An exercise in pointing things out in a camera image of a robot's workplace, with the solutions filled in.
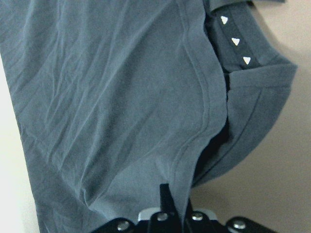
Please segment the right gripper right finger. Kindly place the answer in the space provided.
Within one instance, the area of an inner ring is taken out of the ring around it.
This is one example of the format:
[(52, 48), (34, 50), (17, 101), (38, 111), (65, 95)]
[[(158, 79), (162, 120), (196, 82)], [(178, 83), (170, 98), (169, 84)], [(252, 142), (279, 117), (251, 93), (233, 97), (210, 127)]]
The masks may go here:
[(184, 195), (184, 216), (191, 216), (193, 212), (193, 206), (190, 199), (190, 193)]

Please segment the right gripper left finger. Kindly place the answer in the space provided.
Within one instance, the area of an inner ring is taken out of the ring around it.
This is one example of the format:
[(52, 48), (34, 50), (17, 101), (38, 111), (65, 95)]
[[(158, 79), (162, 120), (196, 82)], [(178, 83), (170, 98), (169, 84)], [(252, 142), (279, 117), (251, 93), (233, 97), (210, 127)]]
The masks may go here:
[(160, 210), (172, 217), (179, 218), (174, 200), (168, 183), (162, 183), (159, 186)]

